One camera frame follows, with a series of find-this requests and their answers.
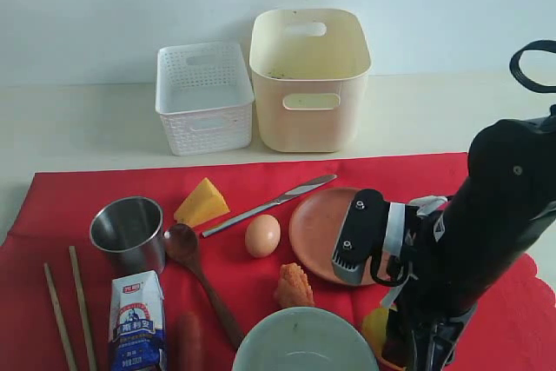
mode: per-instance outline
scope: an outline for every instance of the metal cup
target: metal cup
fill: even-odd
[[[132,196],[112,202],[90,224],[90,240],[121,275],[164,269],[162,209],[154,200]]]

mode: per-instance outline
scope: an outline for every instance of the white basket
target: white basket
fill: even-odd
[[[249,145],[253,101],[238,43],[158,51],[156,112],[177,156]]]
[[[261,139],[282,152],[333,152],[355,137],[371,58],[345,10],[271,10],[249,64]]]

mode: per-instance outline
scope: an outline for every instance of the wooden chopstick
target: wooden chopstick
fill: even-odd
[[[56,316],[56,323],[58,325],[58,331],[60,332],[60,338],[62,339],[63,352],[66,354],[66,361],[68,362],[69,371],[77,371],[76,359],[74,358],[73,351],[71,350],[70,338],[68,337],[66,324],[63,321],[60,301],[58,300],[58,295],[56,294],[56,287],[54,287],[52,275],[50,274],[49,264],[47,264],[46,262],[44,263],[44,275],[46,275],[46,282],[49,285],[52,308],[54,309],[54,315]]]
[[[79,313],[81,313],[81,323],[83,325],[83,335],[85,337],[85,347],[87,348],[87,359],[89,360],[89,371],[96,371],[95,348],[93,338],[90,334],[89,315],[87,314],[87,302],[79,274],[79,262],[77,261],[76,247],[69,247],[69,258],[71,258],[71,269],[73,279],[76,282],[77,301],[79,302]]]

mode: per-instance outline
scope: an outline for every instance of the knife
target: knife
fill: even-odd
[[[310,180],[308,182],[304,182],[303,184],[300,184],[299,186],[297,186],[295,189],[291,189],[289,191],[287,191],[286,193],[284,193],[283,195],[279,195],[278,197],[276,197],[275,199],[271,200],[270,202],[264,203],[261,206],[258,206],[254,209],[248,210],[247,212],[244,212],[238,216],[232,217],[231,219],[228,219],[227,221],[225,221],[224,223],[221,223],[220,225],[218,225],[215,228],[209,229],[209,230],[205,230],[202,233],[202,237],[206,238],[208,236],[211,236],[213,234],[215,234],[216,232],[220,232],[221,230],[235,225],[238,222],[241,222],[244,219],[247,219],[248,217],[251,217],[252,215],[256,215],[257,213],[262,212],[263,210],[266,209],[270,209],[273,208],[274,206],[278,206],[279,204],[282,204],[284,202],[288,202],[292,199],[295,199],[298,195],[303,195],[305,193],[307,193],[308,191],[314,190],[320,186],[323,186],[324,184],[326,184],[327,182],[331,182],[334,179],[336,179],[338,176],[336,174],[329,174],[327,176],[321,176],[321,177],[317,177],[314,178],[313,180]]]

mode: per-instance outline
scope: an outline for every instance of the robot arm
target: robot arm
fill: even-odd
[[[520,70],[525,50],[556,53],[556,42],[527,45],[512,58],[516,80],[556,92]],[[383,358],[408,371],[442,370],[452,359],[479,298],[556,219],[556,106],[550,116],[501,120],[483,129],[468,154],[468,178],[444,211],[386,202],[360,191],[347,212],[333,253],[347,282],[363,274],[402,286],[390,310]],[[382,253],[390,254],[386,277]],[[371,271],[364,271],[371,257]]]

